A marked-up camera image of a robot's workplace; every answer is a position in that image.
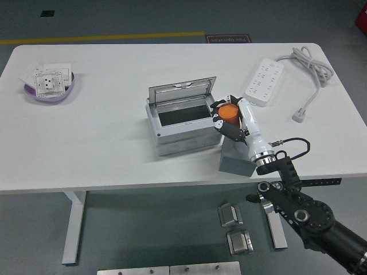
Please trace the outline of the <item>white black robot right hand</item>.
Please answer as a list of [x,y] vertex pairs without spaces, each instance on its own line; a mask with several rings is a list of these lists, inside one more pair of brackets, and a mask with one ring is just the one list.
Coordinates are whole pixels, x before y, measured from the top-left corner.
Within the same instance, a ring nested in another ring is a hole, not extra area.
[[[242,127],[239,128],[226,122],[219,115],[220,107],[226,104],[234,104],[239,108],[239,116]],[[234,142],[245,143],[249,148],[248,157],[258,167],[275,161],[275,153],[272,146],[262,136],[252,112],[251,104],[243,97],[236,98],[232,95],[226,96],[210,105],[214,128],[223,136]]]

